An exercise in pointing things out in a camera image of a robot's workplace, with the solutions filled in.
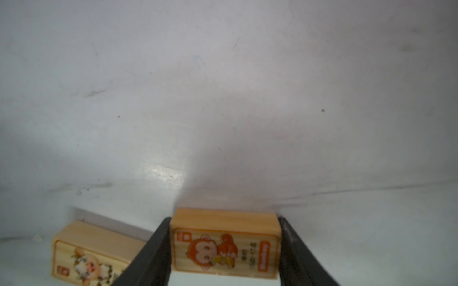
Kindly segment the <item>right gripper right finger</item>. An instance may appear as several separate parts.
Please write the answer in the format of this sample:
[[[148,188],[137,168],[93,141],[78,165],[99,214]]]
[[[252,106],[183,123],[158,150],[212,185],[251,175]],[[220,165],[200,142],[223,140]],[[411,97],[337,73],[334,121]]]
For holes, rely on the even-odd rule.
[[[282,230],[279,264],[281,286],[339,286],[293,229],[279,216]]]

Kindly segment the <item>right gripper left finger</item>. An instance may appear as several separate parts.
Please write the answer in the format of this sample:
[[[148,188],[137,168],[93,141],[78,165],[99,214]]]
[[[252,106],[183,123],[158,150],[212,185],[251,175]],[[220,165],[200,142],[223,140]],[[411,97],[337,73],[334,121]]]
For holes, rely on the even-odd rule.
[[[165,218],[112,286],[166,286],[171,274],[171,217]]]

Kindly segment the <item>printed wood block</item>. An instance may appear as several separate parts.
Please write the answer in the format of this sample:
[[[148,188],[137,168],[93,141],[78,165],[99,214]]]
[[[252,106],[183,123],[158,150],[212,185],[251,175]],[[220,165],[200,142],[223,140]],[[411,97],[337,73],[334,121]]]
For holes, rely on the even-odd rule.
[[[110,286],[145,244],[77,220],[52,240],[51,275],[75,286]]]
[[[180,208],[169,233],[175,271],[278,276],[282,230],[274,213]]]

